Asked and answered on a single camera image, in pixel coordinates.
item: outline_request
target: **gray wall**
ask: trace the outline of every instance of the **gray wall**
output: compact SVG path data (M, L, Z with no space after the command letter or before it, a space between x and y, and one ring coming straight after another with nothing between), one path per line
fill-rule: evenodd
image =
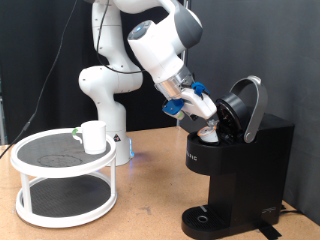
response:
M266 112L296 125L284 200L320 224L320 1L191 4L204 33L188 52L188 68L213 100L243 77L262 79L269 93ZM181 122L189 132L204 125Z

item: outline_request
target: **mug handle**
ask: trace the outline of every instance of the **mug handle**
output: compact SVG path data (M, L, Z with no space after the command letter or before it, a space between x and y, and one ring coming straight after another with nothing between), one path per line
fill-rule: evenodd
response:
M74 139L80 141L80 144L82 144L82 139L76 135L76 133L79 131L78 128L73 129L71 134Z

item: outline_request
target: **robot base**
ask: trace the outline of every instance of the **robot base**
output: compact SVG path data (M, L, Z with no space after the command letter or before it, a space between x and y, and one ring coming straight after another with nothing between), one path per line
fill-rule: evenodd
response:
M127 137L126 131L107 131L107 135L116 142L116 166L124 165L133 158L131 152L131 139Z

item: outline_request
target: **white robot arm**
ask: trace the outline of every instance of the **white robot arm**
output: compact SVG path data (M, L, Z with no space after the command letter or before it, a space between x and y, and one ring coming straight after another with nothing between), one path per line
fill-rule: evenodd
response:
M81 72L79 83L83 92L95 102L99 120L106 122L109 135L118 135L124 141L121 143L122 146L117 143L117 165L129 160L129 154L119 156L128 152L126 149L129 149L129 145L125 134L125 109L121 104L114 102L113 94L133 91L142 84L141 73L119 73L139 71L128 58L123 46L120 10L135 14L160 6L169 13L158 24L152 21L139 24L128 36L129 45L136 58L151 74L155 87L167 99L163 111L179 120L185 114L208 120L216 113L216 106L205 94L205 87L194 82L192 74L177 56L200 41L202 26L194 13L176 0L85 1L93 3L92 26L95 47L99 31L102 30L98 51L109 60L108 67L118 72L104 66L91 67ZM100 30L107 4L108 11Z
M125 0L114 0L122 11L130 11ZM129 44L151 74L156 88L167 98L163 111L178 119L186 113L209 119L216 112L212 100L203 94L201 84L194 84L192 74L177 56L200 41L200 20L176 0L151 1L164 7L169 15L159 24L145 21L129 34Z

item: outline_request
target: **blue light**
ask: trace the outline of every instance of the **blue light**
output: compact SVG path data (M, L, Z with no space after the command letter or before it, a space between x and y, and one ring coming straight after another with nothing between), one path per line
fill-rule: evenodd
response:
M129 138L129 143L130 143L130 158L133 158L134 152L132 152L132 138Z

